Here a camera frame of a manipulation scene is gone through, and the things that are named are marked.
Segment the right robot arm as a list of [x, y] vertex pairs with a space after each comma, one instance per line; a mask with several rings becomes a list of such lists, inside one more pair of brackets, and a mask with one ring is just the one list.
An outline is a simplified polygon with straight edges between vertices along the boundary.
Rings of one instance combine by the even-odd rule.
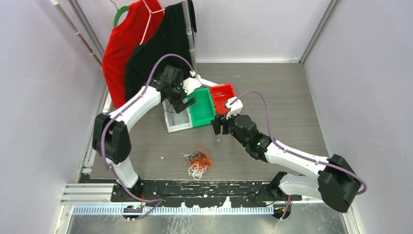
[[216, 115], [211, 121], [216, 135], [231, 135], [255, 160], [287, 167], [298, 175], [279, 172], [270, 183], [270, 193], [276, 200], [289, 195], [304, 195], [321, 199], [333, 210], [345, 213], [356, 195], [366, 191], [344, 157], [312, 155], [282, 144], [257, 129], [248, 115], [225, 117]]

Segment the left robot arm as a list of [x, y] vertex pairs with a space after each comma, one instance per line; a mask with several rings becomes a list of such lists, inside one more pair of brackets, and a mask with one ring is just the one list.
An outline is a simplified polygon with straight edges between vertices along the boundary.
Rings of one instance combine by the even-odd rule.
[[105, 167], [112, 170], [128, 200], [137, 201], [142, 195], [141, 178], [130, 160], [130, 130], [150, 109], [164, 100], [172, 105], [176, 113], [181, 113], [196, 102], [194, 98], [186, 98], [201, 85], [194, 71], [185, 76], [181, 69], [168, 65], [156, 76], [150, 74], [144, 86], [122, 107], [110, 114], [96, 116], [92, 148], [102, 157]]

